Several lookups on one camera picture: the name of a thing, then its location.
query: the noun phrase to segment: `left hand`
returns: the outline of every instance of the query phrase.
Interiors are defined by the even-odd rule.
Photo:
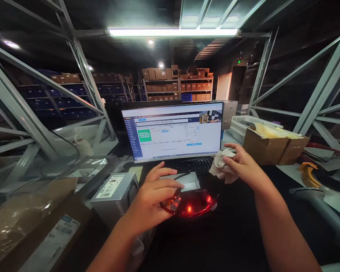
[[[184,185],[173,179],[159,179],[177,174],[177,170],[162,168],[164,165],[161,162],[148,173],[128,211],[119,221],[130,235],[139,235],[172,216],[161,208],[160,202],[173,197],[176,188],[184,188]]]

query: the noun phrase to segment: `monitor screen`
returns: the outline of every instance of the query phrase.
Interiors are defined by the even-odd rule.
[[[123,110],[135,163],[216,154],[223,103]]]

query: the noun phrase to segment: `fluorescent light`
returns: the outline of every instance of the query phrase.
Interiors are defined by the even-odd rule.
[[[16,43],[13,43],[11,41],[4,41],[4,43],[7,45],[7,46],[10,46],[11,48],[15,48],[15,49],[18,49],[19,46],[16,44]]]
[[[146,37],[146,36],[235,36],[238,29],[109,29],[112,36]]]

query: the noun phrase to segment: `keyboard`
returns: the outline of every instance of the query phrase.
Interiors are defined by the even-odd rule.
[[[214,158],[211,157],[201,157],[186,160],[170,160],[168,162],[165,161],[164,167],[176,169],[178,174],[196,172],[196,175],[203,175],[209,173],[213,160]],[[158,162],[154,165],[146,165],[145,176],[147,176],[148,172],[150,172],[151,169],[157,164]]]

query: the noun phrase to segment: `yellow tool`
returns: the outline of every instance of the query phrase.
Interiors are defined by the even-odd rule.
[[[313,169],[318,169],[317,165],[311,162],[303,162],[298,168],[298,171],[302,172],[302,181],[305,186],[320,188],[322,184],[315,178],[312,171]]]

